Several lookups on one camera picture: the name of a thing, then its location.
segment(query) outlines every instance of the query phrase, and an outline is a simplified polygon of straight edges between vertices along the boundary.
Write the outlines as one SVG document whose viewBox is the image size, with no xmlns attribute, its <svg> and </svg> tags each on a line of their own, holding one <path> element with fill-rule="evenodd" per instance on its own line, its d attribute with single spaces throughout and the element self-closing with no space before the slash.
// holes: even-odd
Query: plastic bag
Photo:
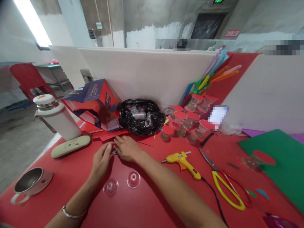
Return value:
<svg viewBox="0 0 304 228">
<path fill-rule="evenodd" d="M 149 127 L 145 126 L 145 120 L 136 120 L 131 111 L 127 108 L 127 105 L 139 104 L 144 108 L 145 112 L 151 113 L 152 124 Z M 164 113 L 161 113 L 157 104 L 151 100 L 125 100 L 118 104 L 118 110 L 120 114 L 120 119 L 118 120 L 123 128 L 128 129 L 132 134 L 143 136 L 151 135 L 157 129 L 159 129 L 166 120 Z"/>
</svg>

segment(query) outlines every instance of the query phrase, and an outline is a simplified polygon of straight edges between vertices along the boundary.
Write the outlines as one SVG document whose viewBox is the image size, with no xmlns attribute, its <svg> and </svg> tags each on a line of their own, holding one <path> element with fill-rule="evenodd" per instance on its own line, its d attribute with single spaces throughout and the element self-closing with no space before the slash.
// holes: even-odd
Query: purple paper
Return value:
<svg viewBox="0 0 304 228">
<path fill-rule="evenodd" d="M 265 133 L 265 131 L 257 131 L 257 130 L 250 130 L 250 129 L 243 129 L 242 131 L 244 133 L 248 134 L 250 137 L 254 137 L 254 136 Z M 289 134 L 289 135 L 304 144 L 304 134 Z"/>
</svg>

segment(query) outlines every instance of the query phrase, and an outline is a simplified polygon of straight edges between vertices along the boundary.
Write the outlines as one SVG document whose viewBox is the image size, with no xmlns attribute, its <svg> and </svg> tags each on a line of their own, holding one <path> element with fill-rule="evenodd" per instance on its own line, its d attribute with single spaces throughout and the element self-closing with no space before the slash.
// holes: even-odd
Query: red table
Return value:
<svg viewBox="0 0 304 228">
<path fill-rule="evenodd" d="M 298 226 L 304 226 L 304 219 L 294 206 L 291 205 L 282 194 L 261 173 L 257 173 L 239 163 L 238 158 L 246 156 L 237 142 L 243 140 L 240 136 L 225 136 L 220 133 L 211 137 L 203 150 L 219 167 L 226 170 L 241 182 L 246 189 L 254 191 L 263 189 L 270 201 L 256 193 L 257 198 L 251 198 L 252 208 L 239 211 L 228 204 L 216 190 L 212 179 L 211 167 L 195 146 L 189 145 L 184 138 L 171 138 L 169 143 L 156 135 L 154 146 L 139 143 L 139 146 L 147 151 L 155 160 L 161 162 L 168 155 L 191 151 L 187 160 L 196 170 L 214 187 L 228 225 L 232 227 L 267 227 L 262 216 L 265 212 L 293 221 Z M 22 205 L 10 203 L 13 197 L 13 185 L 0 196 L 0 221 L 19 227 L 44 227 L 49 220 L 62 208 L 62 206 L 76 193 L 87 179 L 92 165 L 94 153 L 102 145 L 101 141 L 93 141 L 80 151 L 69 154 L 58 160 L 51 158 L 52 149 L 63 143 L 60 139 L 48 150 L 32 167 L 43 167 L 53 172 L 50 184 L 39 194 L 32 196 Z M 227 165 L 231 162 L 240 167 L 239 170 Z M 180 171 L 178 164 L 164 164 L 179 175 L 200 197 L 219 215 L 219 209 L 212 190 L 203 181 L 195 181 L 190 173 Z M 130 189 L 127 186 L 127 174 L 137 170 L 141 175 L 141 183 L 138 188 Z M 102 190 L 104 182 L 108 178 L 116 178 L 119 189 L 116 195 L 109 198 Z M 117 155 L 111 155 L 108 172 L 102 181 L 99 191 L 96 192 L 88 215 L 82 227 L 176 227 L 183 226 L 182 222 L 172 211 L 163 198 L 160 191 L 150 178 L 137 165 L 122 162 Z"/>
</svg>

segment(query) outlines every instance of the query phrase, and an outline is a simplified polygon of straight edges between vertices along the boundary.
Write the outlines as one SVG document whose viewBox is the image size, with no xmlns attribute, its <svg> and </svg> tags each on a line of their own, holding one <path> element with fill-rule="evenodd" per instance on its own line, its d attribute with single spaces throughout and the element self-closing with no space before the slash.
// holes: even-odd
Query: scissors blade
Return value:
<svg viewBox="0 0 304 228">
<path fill-rule="evenodd" d="M 213 163 L 213 161 L 207 156 L 207 154 L 199 148 L 200 153 L 203 155 L 203 157 L 206 159 L 206 161 L 209 163 L 209 165 L 215 170 L 220 171 L 220 169 Z"/>
<path fill-rule="evenodd" d="M 111 154 L 117 154 L 116 150 L 113 150 L 113 151 L 111 152 Z"/>
</svg>

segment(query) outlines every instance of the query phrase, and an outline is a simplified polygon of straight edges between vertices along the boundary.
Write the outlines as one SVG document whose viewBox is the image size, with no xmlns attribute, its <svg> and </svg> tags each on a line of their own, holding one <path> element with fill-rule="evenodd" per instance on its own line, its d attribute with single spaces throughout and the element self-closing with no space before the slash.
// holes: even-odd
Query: stainless steel cup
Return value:
<svg viewBox="0 0 304 228">
<path fill-rule="evenodd" d="M 52 172 L 41 167 L 36 167 L 27 171 L 15 184 L 14 192 L 16 194 L 11 199 L 11 203 L 24 203 L 31 197 L 31 195 L 41 192 L 50 183 L 52 177 Z M 18 196 L 21 194 L 26 194 L 26 197 L 23 200 L 16 202 Z"/>
</svg>

